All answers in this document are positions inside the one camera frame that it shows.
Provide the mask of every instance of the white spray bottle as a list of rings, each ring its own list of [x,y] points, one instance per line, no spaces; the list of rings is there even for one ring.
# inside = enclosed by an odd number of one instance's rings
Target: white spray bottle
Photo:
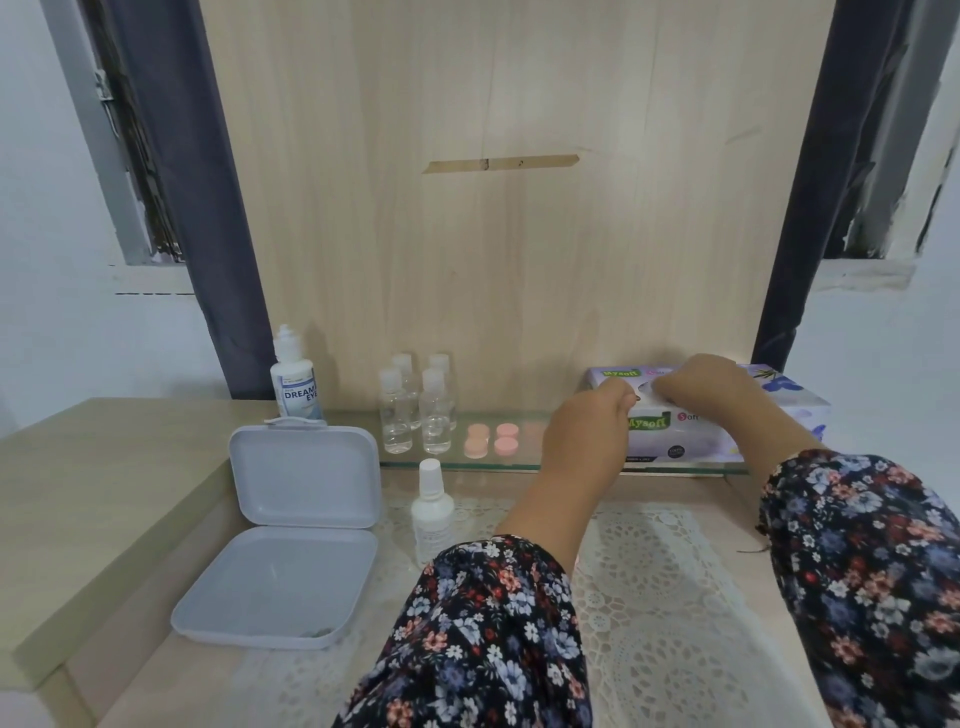
[[[274,353],[276,364],[270,368],[270,378],[274,381],[280,417],[322,420],[324,412],[317,397],[313,362],[303,358],[300,337],[286,324],[276,334]]]

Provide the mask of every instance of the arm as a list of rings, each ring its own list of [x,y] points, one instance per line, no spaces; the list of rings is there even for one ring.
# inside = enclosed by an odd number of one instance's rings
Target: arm
[[[790,455],[823,447],[745,369],[723,356],[692,356],[676,372],[654,379],[653,388],[727,430],[760,485]]]
[[[760,529],[833,723],[960,725],[960,523],[939,497],[824,449],[722,357],[654,389],[722,425],[763,484]]]
[[[557,410],[540,473],[496,529],[509,535],[426,566],[335,725],[590,725],[566,574],[623,466],[635,401],[614,379]]]
[[[540,473],[496,533],[539,544],[572,573],[590,517],[623,469],[634,404],[633,389],[615,377],[564,402],[543,435]]]

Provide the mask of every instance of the wooden cabinet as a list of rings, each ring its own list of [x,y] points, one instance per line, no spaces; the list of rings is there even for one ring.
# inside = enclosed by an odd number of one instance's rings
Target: wooden cabinet
[[[370,406],[397,351],[451,352],[473,409],[749,357],[830,0],[201,5],[271,321],[325,406]]]

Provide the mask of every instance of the clear bottle cap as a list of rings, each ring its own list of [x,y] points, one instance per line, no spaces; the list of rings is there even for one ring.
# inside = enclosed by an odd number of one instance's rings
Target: clear bottle cap
[[[286,324],[283,324],[276,333],[276,338],[274,339],[274,354],[276,354],[276,360],[282,363],[303,359],[303,347],[300,345],[300,337]]]
[[[450,355],[446,353],[430,354],[430,369],[439,369],[440,371],[450,373]]]
[[[383,392],[399,392],[403,389],[403,376],[397,367],[380,370],[380,389]]]
[[[420,461],[420,497],[435,498],[444,494],[444,474],[440,460],[428,457]]]
[[[395,353],[392,361],[394,366],[401,370],[404,374],[412,374],[414,371],[414,357],[412,354],[408,353]]]
[[[440,369],[423,370],[423,391],[442,392],[444,390],[444,372]]]

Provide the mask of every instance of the lace doily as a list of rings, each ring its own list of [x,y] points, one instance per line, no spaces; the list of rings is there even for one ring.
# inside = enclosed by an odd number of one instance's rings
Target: lace doily
[[[510,501],[458,501],[460,540],[492,534]],[[250,650],[216,723],[329,725],[373,665],[420,575],[410,501],[388,498],[352,629],[318,652]],[[602,504],[572,581],[598,726],[818,725],[795,678],[687,511]]]

